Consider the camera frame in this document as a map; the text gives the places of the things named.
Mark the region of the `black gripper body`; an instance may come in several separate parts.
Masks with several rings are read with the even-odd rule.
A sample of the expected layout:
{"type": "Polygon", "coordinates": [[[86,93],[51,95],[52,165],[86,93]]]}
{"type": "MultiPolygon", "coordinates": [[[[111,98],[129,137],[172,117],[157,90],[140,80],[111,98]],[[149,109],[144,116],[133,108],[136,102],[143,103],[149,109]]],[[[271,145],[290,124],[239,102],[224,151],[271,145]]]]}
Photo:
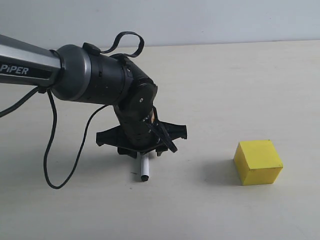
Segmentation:
{"type": "Polygon", "coordinates": [[[168,150],[175,153],[178,148],[173,141],[179,138],[187,138],[186,125],[156,120],[153,124],[139,123],[136,132],[121,125],[98,132],[96,143],[117,147],[119,155],[136,158],[138,153],[145,155],[152,151],[156,151],[157,156],[168,150]]]}

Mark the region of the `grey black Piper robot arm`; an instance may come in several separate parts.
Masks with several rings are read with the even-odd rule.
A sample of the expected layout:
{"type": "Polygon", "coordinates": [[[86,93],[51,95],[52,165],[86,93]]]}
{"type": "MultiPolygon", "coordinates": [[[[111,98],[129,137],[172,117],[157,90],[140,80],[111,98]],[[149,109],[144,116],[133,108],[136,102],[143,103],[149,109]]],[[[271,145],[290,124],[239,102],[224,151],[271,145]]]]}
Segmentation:
{"type": "Polygon", "coordinates": [[[174,140],[187,138],[187,127],[159,120],[154,99],[158,87],[132,58],[114,53],[125,32],[110,49],[90,43],[44,49],[14,38],[0,37],[0,81],[50,90],[63,101],[112,106],[119,125],[96,134],[96,144],[117,147],[121,155],[135,157],[155,151],[176,152],[174,140]]]}

